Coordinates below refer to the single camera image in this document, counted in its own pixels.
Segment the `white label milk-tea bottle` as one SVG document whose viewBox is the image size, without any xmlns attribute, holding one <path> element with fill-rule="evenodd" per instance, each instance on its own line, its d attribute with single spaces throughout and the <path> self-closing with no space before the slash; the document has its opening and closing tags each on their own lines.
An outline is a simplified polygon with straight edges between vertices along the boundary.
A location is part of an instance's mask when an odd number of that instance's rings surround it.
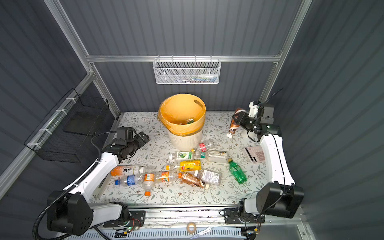
<svg viewBox="0 0 384 240">
<path fill-rule="evenodd" d="M 227 163 L 228 162 L 228 152 L 226 151 L 217 151 L 210 150 L 206 152 L 199 153 L 199 158 L 203 160 L 207 160 L 213 163 Z"/>
</svg>

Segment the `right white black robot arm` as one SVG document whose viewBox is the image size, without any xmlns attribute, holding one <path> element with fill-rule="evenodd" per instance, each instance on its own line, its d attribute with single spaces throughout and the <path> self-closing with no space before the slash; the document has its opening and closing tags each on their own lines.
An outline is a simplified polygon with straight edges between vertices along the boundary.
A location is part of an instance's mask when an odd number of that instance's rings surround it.
<svg viewBox="0 0 384 240">
<path fill-rule="evenodd" d="M 257 192 L 255 198 L 243 198 L 238 214 L 262 215 L 291 219 L 304 199 L 304 190 L 292 178 L 284 150 L 283 136 L 278 125 L 265 123 L 262 103 L 250 102 L 249 111 L 237 111 L 233 115 L 235 124 L 257 136 L 267 167 L 267 184 Z"/>
</svg>

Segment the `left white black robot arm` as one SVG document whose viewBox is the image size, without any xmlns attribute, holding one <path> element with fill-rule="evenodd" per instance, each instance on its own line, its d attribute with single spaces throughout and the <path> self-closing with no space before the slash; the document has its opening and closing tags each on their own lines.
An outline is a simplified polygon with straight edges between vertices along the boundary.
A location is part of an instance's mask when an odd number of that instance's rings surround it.
<svg viewBox="0 0 384 240">
<path fill-rule="evenodd" d="M 97 159 L 75 181 L 62 191 L 53 191 L 47 206 L 37 217 L 32 236 L 35 240 L 43 239 L 39 226 L 43 218 L 47 219 L 49 231 L 61 233 L 59 240 L 72 235 L 81 236 L 89 229 L 99 231 L 99 226 L 107 222 L 129 223 L 132 219 L 127 204 L 113 202 L 90 205 L 88 200 L 101 181 L 123 160 L 132 157 L 137 150 L 150 141 L 144 132 L 137 133 L 131 127 L 120 127 L 114 134 L 114 143 L 104 149 L 96 147 Z"/>
</svg>

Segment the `orange juice bottle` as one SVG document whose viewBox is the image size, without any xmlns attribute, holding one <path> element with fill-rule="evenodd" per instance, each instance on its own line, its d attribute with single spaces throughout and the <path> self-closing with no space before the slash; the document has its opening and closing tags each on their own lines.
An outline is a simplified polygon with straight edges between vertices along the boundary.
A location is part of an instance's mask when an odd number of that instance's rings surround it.
<svg viewBox="0 0 384 240">
<path fill-rule="evenodd" d="M 136 174 L 144 173 L 145 167 L 139 165 L 133 166 L 117 166 L 111 170 L 110 174 L 113 177 L 116 176 L 132 176 Z"/>
</svg>

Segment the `red label clear bottle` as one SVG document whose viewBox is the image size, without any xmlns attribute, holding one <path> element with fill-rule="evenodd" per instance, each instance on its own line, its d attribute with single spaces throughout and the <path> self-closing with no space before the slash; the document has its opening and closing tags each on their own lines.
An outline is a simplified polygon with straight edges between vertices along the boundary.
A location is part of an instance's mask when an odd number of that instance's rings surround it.
<svg viewBox="0 0 384 240">
<path fill-rule="evenodd" d="M 202 143 L 198 144 L 199 150 L 201 152 L 206 152 L 210 149 L 212 149 L 215 146 L 214 142 L 212 140 L 207 140 Z"/>
</svg>

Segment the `brown label tea bottle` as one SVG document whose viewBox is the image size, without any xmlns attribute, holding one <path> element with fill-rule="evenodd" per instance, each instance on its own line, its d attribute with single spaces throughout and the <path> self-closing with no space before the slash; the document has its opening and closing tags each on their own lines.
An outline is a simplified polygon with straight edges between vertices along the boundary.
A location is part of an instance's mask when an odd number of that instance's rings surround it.
<svg viewBox="0 0 384 240">
<path fill-rule="evenodd" d="M 230 138 L 230 139 L 233 137 L 233 135 L 235 134 L 236 130 L 240 127 L 238 124 L 235 123 L 234 117 L 237 118 L 238 115 L 240 113 L 242 113 L 242 112 L 246 113 L 246 110 L 244 110 L 242 108 L 237 108 L 235 113 L 233 114 L 233 118 L 231 120 L 230 128 L 229 128 L 229 131 L 227 133 L 227 137 Z"/>
</svg>

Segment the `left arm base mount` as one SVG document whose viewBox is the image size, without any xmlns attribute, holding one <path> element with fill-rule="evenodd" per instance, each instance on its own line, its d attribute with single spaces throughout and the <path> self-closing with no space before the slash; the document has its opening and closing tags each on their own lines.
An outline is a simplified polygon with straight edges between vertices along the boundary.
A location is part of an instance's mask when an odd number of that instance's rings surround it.
<svg viewBox="0 0 384 240">
<path fill-rule="evenodd" d="M 146 211 L 128 211 L 119 219 L 108 221 L 103 224 L 104 228 L 140 228 L 144 225 Z"/>
</svg>

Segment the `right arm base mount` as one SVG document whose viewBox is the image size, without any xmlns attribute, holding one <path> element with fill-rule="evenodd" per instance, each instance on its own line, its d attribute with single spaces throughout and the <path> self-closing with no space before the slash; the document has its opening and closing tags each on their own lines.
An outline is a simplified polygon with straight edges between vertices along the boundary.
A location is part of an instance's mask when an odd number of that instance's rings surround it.
<svg viewBox="0 0 384 240">
<path fill-rule="evenodd" d="M 236 208 L 225 208 L 222 216 L 225 219 L 227 225 L 235 224 L 263 224 L 265 223 L 265 217 L 259 214 L 250 214 L 241 212 L 238 207 Z"/>
</svg>

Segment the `green plastic bottle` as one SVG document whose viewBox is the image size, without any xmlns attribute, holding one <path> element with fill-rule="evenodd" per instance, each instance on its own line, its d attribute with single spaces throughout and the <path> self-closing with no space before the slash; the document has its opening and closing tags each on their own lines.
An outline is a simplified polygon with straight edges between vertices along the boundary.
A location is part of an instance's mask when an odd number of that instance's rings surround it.
<svg viewBox="0 0 384 240">
<path fill-rule="evenodd" d="M 233 159 L 228 159 L 229 170 L 231 174 L 235 177 L 236 181 L 239 184 L 243 184 L 247 181 L 247 176 L 241 169 L 241 167 L 233 161 Z"/>
</svg>

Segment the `green white label bottle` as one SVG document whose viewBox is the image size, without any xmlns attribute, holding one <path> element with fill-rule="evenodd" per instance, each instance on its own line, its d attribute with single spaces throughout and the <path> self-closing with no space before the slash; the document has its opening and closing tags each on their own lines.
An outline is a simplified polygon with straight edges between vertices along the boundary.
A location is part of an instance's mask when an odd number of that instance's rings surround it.
<svg viewBox="0 0 384 240">
<path fill-rule="evenodd" d="M 194 122 L 195 122 L 195 120 L 194 120 L 193 118 L 190 118 L 190 119 L 181 121 L 181 122 L 180 122 L 180 125 L 188 125 L 188 124 L 192 124 L 192 123 L 194 123 Z"/>
</svg>

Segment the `blue label clear bottle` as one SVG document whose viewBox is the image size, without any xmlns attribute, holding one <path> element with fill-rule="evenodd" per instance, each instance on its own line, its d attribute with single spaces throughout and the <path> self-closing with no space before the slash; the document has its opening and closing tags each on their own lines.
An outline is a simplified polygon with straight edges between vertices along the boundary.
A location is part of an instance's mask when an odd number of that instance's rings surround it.
<svg viewBox="0 0 384 240">
<path fill-rule="evenodd" d="M 136 186 L 142 184 L 144 181 L 144 175 L 142 174 L 136 174 L 136 175 L 130 175 L 123 179 L 117 179 L 115 180 L 115 185 L 127 185 L 127 186 Z"/>
</svg>

